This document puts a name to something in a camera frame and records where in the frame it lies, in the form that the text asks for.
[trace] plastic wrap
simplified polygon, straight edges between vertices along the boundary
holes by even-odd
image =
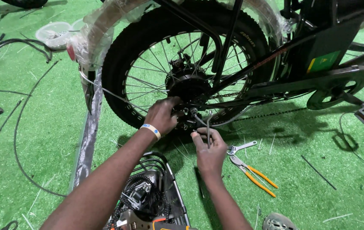
[[[233,8],[234,0],[218,2],[226,8]],[[71,59],[80,64],[80,70],[86,75],[88,71],[96,70],[103,63],[103,51],[107,51],[113,41],[115,25],[120,19],[138,21],[148,6],[150,9],[159,7],[150,0],[106,0],[100,8],[83,18],[85,25],[70,38],[67,51]],[[285,21],[273,0],[244,0],[242,10],[254,17],[276,44],[281,44]]]

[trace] bike tire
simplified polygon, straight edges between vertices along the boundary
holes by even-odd
[[[44,4],[47,3],[48,0],[1,0],[4,3],[8,3],[12,6],[24,8],[24,9],[32,9],[32,8],[41,8]]]
[[[231,10],[224,8],[214,0],[185,0],[181,6],[213,27],[229,28]],[[193,32],[194,30],[196,28],[162,7],[145,13],[139,22],[131,23],[126,27],[108,50],[102,67],[103,88],[127,99],[126,94],[124,94],[126,73],[129,71],[132,62],[138,58],[141,50],[147,50],[150,44],[159,42],[169,35],[177,35],[180,32]],[[244,32],[248,37],[246,38],[240,32]],[[234,35],[236,35],[235,39],[246,46],[248,52],[254,54],[251,61],[269,52],[267,40],[261,28],[253,18],[244,12],[239,14]],[[256,78],[252,79],[251,85],[269,81],[273,64],[272,62],[267,63],[254,71],[253,75]],[[128,103],[106,92],[104,92],[104,96],[113,112],[124,122],[134,128],[139,128],[143,124],[144,117],[141,117]],[[223,118],[212,119],[212,122],[226,121],[241,112],[245,107],[229,108],[228,113],[224,114]]]

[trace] plastic container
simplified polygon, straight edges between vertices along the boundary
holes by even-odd
[[[66,22],[49,23],[36,32],[36,38],[52,50],[65,50],[70,40],[71,25]]]
[[[79,30],[85,25],[85,23],[83,22],[83,19],[78,19],[77,21],[75,21],[72,25],[71,25],[71,33],[75,34],[78,33]]]

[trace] rim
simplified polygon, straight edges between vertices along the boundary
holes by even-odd
[[[199,46],[200,35],[200,31],[191,33],[180,32],[176,36],[164,37],[162,41],[151,44],[147,50],[139,53],[138,58],[131,62],[130,68],[125,72],[127,77],[125,81],[122,82],[125,99],[147,110],[157,100],[166,98],[169,90],[166,89],[165,79],[167,76],[168,78],[174,78],[174,76],[170,75],[172,66],[169,64],[169,61],[178,59],[178,51],[180,50],[183,51],[181,52],[182,56],[183,54],[190,56],[188,59],[190,62],[195,63],[199,60],[203,60],[205,56],[202,56],[203,47]],[[220,35],[222,42],[225,39],[224,36],[225,34]],[[234,74],[250,63],[250,55],[247,54],[246,48],[240,46],[238,41],[234,38],[232,39],[232,43],[233,45],[230,46],[227,53],[228,55],[222,75]],[[214,42],[210,39],[206,53],[208,54],[215,50],[214,48]],[[214,77],[214,73],[211,72],[212,64],[213,58],[200,66],[208,77],[208,82],[211,86],[213,85],[212,79]],[[246,91],[246,85],[245,77],[226,87],[214,96],[231,93],[236,93],[238,95],[210,99],[206,103],[214,104],[235,100],[240,97],[241,93]],[[139,119],[145,117],[146,112],[133,106],[132,108],[134,109],[133,115],[138,115]],[[202,116],[205,117],[207,112],[208,111],[205,111],[205,113],[202,112]],[[214,113],[212,119],[217,119],[219,116],[225,115],[226,109],[212,109],[212,112]]]

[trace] pliers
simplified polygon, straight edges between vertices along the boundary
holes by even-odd
[[[249,165],[246,165],[245,163],[243,163],[243,161],[241,161],[237,156],[235,155],[231,155],[230,156],[230,161],[236,165],[237,167],[239,167],[239,169],[241,169],[246,176],[253,182],[255,183],[257,186],[259,186],[262,190],[266,191],[268,194],[270,194],[270,196],[276,197],[276,195],[274,195],[274,193],[272,193],[270,190],[268,190],[265,186],[261,185],[257,180],[255,180],[253,178],[253,176],[250,175],[250,173],[246,170],[246,168],[254,173],[256,173],[257,175],[261,176],[263,179],[265,179],[269,184],[271,184],[273,187],[278,189],[278,186],[276,186],[276,184],[274,184],[271,180],[269,180],[265,175],[263,175],[261,172],[259,172],[258,170],[250,167]]]

